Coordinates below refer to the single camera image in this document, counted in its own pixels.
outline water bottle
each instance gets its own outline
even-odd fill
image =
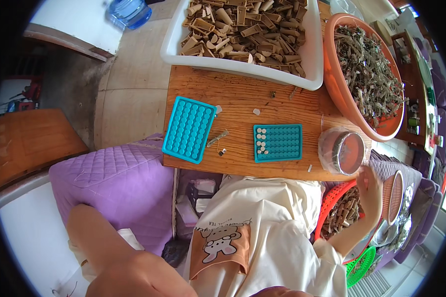
[[[137,29],[149,20],[152,9],[144,0],[113,0],[109,13],[129,29]]]

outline wooden door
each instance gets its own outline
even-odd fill
[[[7,113],[0,117],[0,189],[88,151],[60,109]]]

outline green plastic basket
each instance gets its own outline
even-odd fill
[[[347,268],[347,288],[355,285],[362,277],[367,273],[370,266],[375,259],[375,253],[377,252],[375,247],[369,247],[364,250],[363,253],[357,259],[347,263],[345,267]],[[362,265],[360,268],[355,271],[355,273],[351,273],[357,263],[361,261]]]

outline cartoon bear print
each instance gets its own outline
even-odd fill
[[[236,248],[231,245],[231,241],[241,237],[241,233],[238,232],[238,226],[243,226],[243,224],[220,226],[215,229],[200,231],[202,237],[206,239],[203,250],[208,254],[203,259],[203,263],[209,263],[216,259],[220,251],[225,255],[236,253]]]

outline white plastic tray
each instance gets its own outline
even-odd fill
[[[323,81],[323,50],[321,19],[317,0],[307,1],[307,13],[303,18],[303,26],[306,29],[306,43],[299,49],[302,58],[302,67],[306,78],[298,77],[283,71],[264,66],[249,64],[239,61],[211,58],[206,56],[180,56],[180,42],[190,32],[182,27],[190,0],[181,0],[160,49],[162,60],[173,65],[188,65],[194,68],[239,74],[269,80],[280,84],[299,86],[311,91],[322,86]]]

